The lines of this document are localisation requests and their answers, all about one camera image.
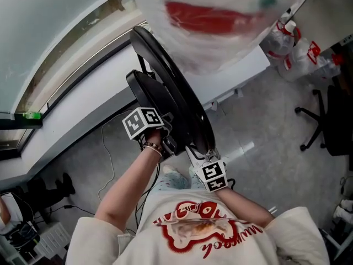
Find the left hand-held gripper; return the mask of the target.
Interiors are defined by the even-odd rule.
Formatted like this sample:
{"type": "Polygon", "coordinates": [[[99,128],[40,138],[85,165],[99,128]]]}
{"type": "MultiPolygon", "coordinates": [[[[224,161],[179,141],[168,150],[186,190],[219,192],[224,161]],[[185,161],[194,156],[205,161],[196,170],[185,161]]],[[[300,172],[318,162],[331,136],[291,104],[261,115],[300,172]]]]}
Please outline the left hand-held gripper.
{"type": "Polygon", "coordinates": [[[137,141],[141,150],[147,146],[146,135],[151,130],[159,130],[162,156],[174,156],[177,144],[171,135],[173,120],[174,116],[170,112],[160,116],[155,108],[137,107],[122,120],[122,123],[129,139],[137,141]]]}

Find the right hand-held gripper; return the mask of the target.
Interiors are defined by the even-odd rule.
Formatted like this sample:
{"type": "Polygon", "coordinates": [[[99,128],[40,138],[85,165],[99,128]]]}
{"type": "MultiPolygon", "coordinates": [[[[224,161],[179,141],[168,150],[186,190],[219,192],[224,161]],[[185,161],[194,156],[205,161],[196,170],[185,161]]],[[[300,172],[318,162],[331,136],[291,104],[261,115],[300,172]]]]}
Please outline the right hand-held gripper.
{"type": "Polygon", "coordinates": [[[226,164],[215,147],[202,155],[192,147],[185,147],[192,165],[192,172],[208,192],[215,192],[228,186],[226,164]]]}

